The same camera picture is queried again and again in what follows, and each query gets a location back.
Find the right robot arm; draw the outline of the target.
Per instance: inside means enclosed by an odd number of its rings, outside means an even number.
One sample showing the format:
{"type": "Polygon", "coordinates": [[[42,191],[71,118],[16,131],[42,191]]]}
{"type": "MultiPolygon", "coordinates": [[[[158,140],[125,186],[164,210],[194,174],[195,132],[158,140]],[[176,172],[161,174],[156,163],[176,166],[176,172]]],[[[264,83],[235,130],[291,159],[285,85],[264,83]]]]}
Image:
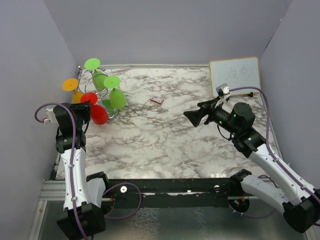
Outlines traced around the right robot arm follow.
{"type": "Polygon", "coordinates": [[[320,219],[320,191],[292,170],[267,144],[266,139],[253,128],[255,114],[249,104],[238,102],[227,112],[218,99],[198,103],[197,110],[183,114],[194,127],[206,117],[206,125],[214,122],[231,134],[234,147],[271,177],[278,185],[263,183],[248,174],[230,182],[229,189],[240,196],[244,192],[254,195],[281,213],[288,225],[305,233],[320,219]]]}

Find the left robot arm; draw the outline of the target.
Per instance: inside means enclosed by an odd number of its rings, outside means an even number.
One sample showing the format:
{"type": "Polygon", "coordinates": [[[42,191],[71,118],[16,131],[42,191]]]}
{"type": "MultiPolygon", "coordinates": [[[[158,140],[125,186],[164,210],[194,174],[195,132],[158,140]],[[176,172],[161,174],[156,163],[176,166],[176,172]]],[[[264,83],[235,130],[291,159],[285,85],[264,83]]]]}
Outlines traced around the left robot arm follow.
{"type": "Polygon", "coordinates": [[[86,136],[83,125],[90,122],[91,103],[62,103],[52,110],[52,121],[58,123],[56,149],[65,174],[63,212],[56,222],[69,240],[82,240],[106,229],[102,198],[111,190],[104,172],[85,173],[86,136]]]}

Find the red wine glass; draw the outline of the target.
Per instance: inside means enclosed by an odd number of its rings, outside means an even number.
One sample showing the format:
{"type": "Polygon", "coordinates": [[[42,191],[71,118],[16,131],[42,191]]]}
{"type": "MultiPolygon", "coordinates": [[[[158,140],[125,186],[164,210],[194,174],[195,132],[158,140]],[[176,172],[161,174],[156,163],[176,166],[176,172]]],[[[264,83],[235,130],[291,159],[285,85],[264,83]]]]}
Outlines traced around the red wine glass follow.
{"type": "Polygon", "coordinates": [[[90,101],[91,105],[91,111],[90,116],[92,121],[96,125],[103,125],[109,120],[109,114],[105,110],[105,108],[98,104],[98,96],[93,92],[85,93],[81,99],[80,102],[88,102],[90,101]]]}

